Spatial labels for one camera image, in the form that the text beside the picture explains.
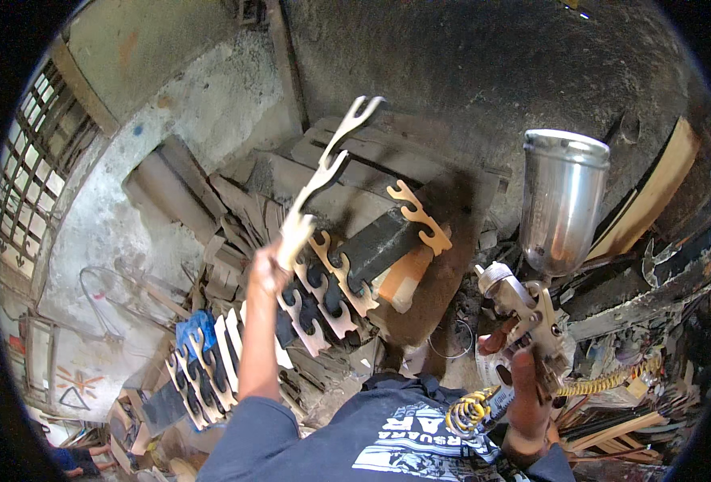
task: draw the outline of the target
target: graffiti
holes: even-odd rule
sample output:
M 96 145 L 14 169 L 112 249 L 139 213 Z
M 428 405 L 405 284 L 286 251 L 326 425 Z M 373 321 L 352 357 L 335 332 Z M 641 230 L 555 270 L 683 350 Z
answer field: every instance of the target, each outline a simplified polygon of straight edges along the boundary
M 58 376 L 60 379 L 72 384 L 72 386 L 69 386 L 65 383 L 60 383 L 59 385 L 57 385 L 59 388 L 69 387 L 61 395 L 59 403 L 61 403 L 61 405 L 63 406 L 67 406 L 75 410 L 90 410 L 90 407 L 87 403 L 85 403 L 85 399 L 83 399 L 83 396 L 87 395 L 93 400 L 97 399 L 98 397 L 96 397 L 96 395 L 91 392 L 91 390 L 95 390 L 95 384 L 97 382 L 100 382 L 101 380 L 104 380 L 104 377 L 96 376 L 86 380 L 85 373 L 80 370 L 75 371 L 74 376 L 72 376 L 71 372 L 63 368 L 62 366 L 58 366 L 58 369 L 59 371 L 65 373 L 68 376 L 64 376 L 61 373 L 56 373 L 55 376 Z
M 68 403 L 65 400 L 66 396 L 69 395 L 70 393 L 74 393 L 74 397 L 77 399 L 77 401 L 80 402 L 80 405 L 75 405 L 74 403 Z M 69 408 L 73 408 L 76 410 L 89 410 L 90 411 L 90 407 L 87 405 L 87 403 L 85 403 L 85 400 L 82 399 L 80 394 L 77 392 L 76 387 L 74 387 L 74 386 L 71 386 L 68 389 L 66 389 L 64 394 L 61 395 L 61 398 L 59 399 L 59 403 L 61 405 L 64 405 L 64 406 L 67 406 Z

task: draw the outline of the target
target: paint overspray stain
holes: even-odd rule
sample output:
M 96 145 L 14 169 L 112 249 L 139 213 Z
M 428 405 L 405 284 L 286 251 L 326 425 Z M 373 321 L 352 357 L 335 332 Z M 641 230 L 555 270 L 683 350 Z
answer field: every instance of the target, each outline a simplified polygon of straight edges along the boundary
M 136 48 L 138 42 L 139 32 L 134 30 L 130 35 L 128 35 L 123 43 L 119 44 L 119 47 L 117 48 L 119 53 L 119 68 L 124 76 L 128 73 L 127 70 L 128 63 L 130 62 L 130 54 L 133 53 L 133 49 Z

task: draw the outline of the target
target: concrete wall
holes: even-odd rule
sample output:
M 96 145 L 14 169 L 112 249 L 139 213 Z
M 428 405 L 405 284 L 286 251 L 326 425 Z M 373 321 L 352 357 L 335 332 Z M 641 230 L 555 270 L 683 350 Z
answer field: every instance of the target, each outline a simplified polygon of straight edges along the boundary
M 99 0 L 69 29 L 69 51 L 122 124 L 164 82 L 235 33 L 228 2 Z
M 70 329 L 61 329 L 55 343 L 55 365 L 82 372 L 84 380 L 103 376 L 91 394 L 78 400 L 73 386 L 58 377 L 52 385 L 56 412 L 86 420 L 105 419 L 123 382 L 141 369 L 154 353 L 161 331 L 99 303 L 122 342 L 99 341 L 107 329 L 83 294 L 80 270 L 86 266 L 113 268 L 122 259 L 148 275 L 188 291 L 190 282 L 180 265 L 196 270 L 203 246 L 179 225 L 147 223 L 120 185 L 158 143 L 177 134 L 207 174 L 239 163 L 238 153 L 252 147 L 273 147 L 284 138 L 281 85 L 267 33 L 241 31 L 216 45 L 184 72 L 159 88 L 109 142 L 96 166 L 65 213 L 53 246 L 49 278 L 39 312 Z M 144 305 L 166 313 L 153 302 Z

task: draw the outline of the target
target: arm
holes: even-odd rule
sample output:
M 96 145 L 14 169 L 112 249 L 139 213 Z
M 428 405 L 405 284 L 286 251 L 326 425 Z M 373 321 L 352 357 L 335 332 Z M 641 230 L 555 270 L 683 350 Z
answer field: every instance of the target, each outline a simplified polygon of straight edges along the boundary
M 275 359 L 275 319 L 278 302 L 275 297 L 292 273 L 278 266 L 275 258 L 278 243 L 256 251 L 248 279 L 246 318 L 243 332 L 243 354 L 237 371 L 237 399 L 263 396 L 279 402 L 278 362 Z

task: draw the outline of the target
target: hand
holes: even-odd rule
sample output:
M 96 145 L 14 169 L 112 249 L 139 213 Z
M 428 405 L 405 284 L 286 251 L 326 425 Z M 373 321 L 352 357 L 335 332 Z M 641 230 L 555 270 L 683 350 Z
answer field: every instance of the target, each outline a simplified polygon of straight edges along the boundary
M 249 293 L 261 290 L 274 298 L 281 294 L 288 280 L 292 278 L 294 273 L 287 272 L 278 264 L 276 255 L 279 246 L 280 241 L 275 241 L 254 253 L 254 263 L 251 266 L 251 274 L 248 275 Z
M 504 450 L 509 456 L 526 464 L 545 451 L 545 437 L 551 419 L 550 401 L 541 402 L 537 396 L 535 359 L 529 348 L 521 349 L 511 359 L 511 378 L 514 401 L 508 406 L 508 430 Z
M 508 319 L 495 333 L 491 335 L 483 335 L 479 337 L 479 353 L 481 355 L 492 355 L 499 352 L 505 344 L 505 339 L 508 333 L 519 323 L 519 318 L 513 317 Z

